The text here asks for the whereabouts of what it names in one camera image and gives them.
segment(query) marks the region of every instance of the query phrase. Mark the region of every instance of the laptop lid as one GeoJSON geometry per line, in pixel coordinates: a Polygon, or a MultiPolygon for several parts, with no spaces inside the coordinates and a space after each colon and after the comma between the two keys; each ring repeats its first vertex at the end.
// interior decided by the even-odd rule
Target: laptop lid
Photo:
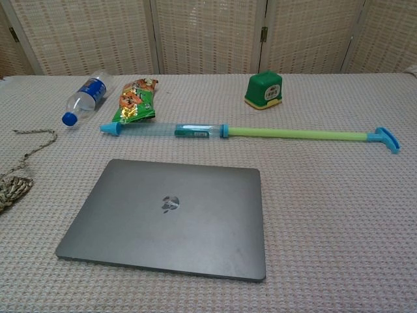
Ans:
{"type": "Polygon", "coordinates": [[[55,253],[260,281],[265,251],[259,171],[111,160],[55,253]]]}

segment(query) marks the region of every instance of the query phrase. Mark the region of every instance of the woven screen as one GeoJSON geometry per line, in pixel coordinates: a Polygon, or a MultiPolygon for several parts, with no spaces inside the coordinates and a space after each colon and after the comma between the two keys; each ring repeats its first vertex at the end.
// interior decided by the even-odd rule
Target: woven screen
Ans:
{"type": "Polygon", "coordinates": [[[258,1],[154,3],[166,74],[250,72],[258,1]]]}
{"type": "Polygon", "coordinates": [[[0,79],[5,76],[33,74],[8,28],[6,15],[0,5],[0,79]]]}
{"type": "Polygon", "coordinates": [[[11,2],[45,74],[152,72],[143,1],[11,2]]]}
{"type": "Polygon", "coordinates": [[[403,72],[417,64],[417,1],[373,0],[347,72],[403,72]]]}
{"type": "Polygon", "coordinates": [[[261,70],[338,73],[361,4],[362,0],[276,1],[261,70]]]}

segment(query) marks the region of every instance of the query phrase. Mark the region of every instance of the snack bag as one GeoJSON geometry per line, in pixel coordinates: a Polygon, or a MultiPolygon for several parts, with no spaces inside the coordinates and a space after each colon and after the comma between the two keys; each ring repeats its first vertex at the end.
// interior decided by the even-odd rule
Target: snack bag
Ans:
{"type": "Polygon", "coordinates": [[[155,117],[153,98],[157,83],[158,80],[144,78],[125,85],[112,121],[126,124],[155,117]]]}

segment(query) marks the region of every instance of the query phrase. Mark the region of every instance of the plastic bottle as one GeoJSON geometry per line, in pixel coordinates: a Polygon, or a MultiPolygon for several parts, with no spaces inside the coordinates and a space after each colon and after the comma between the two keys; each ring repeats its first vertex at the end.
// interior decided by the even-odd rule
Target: plastic bottle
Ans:
{"type": "Polygon", "coordinates": [[[74,126],[93,114],[96,104],[113,87],[113,76],[104,70],[94,72],[66,102],[63,123],[74,126]]]}

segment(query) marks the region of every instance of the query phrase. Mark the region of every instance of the blue handle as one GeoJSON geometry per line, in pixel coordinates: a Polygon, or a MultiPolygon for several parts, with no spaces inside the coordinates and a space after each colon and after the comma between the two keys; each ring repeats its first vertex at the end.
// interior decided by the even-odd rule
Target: blue handle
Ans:
{"type": "Polygon", "coordinates": [[[378,127],[375,133],[369,132],[367,134],[367,141],[369,142],[383,142],[393,153],[398,153],[400,145],[395,136],[386,128],[378,127]]]}

